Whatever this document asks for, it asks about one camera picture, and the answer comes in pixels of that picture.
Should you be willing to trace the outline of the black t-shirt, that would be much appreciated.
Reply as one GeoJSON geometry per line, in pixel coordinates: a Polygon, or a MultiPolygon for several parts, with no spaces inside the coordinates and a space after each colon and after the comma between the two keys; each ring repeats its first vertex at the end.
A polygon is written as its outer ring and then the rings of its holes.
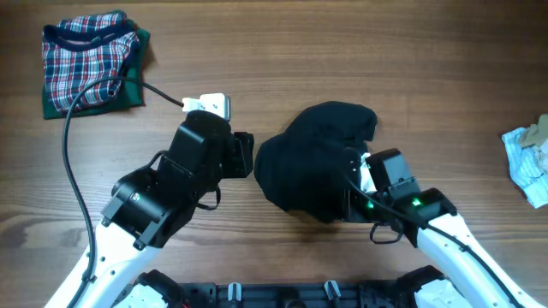
{"type": "Polygon", "coordinates": [[[257,152],[253,173],[266,199],[324,223],[343,218],[343,171],[351,162],[344,150],[367,152],[377,122],[360,104],[328,101],[304,109],[257,152]]]}

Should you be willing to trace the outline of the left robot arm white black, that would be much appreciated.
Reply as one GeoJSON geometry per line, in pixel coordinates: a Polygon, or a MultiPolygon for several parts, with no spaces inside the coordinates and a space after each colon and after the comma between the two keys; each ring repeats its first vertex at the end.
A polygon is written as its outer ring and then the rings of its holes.
{"type": "Polygon", "coordinates": [[[177,128],[170,148],[123,176],[112,188],[90,246],[56,290],[49,307],[110,307],[122,290],[185,226],[223,179],[253,170],[253,135],[195,110],[177,128]]]}

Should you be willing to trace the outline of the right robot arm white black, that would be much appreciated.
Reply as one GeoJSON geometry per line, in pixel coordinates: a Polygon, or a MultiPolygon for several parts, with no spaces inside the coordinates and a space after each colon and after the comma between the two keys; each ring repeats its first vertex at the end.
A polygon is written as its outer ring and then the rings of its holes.
{"type": "Polygon", "coordinates": [[[343,151],[342,219],[388,227],[436,265],[400,278],[417,307],[537,307],[475,239],[456,207],[436,188],[421,190],[397,149],[343,151]]]}

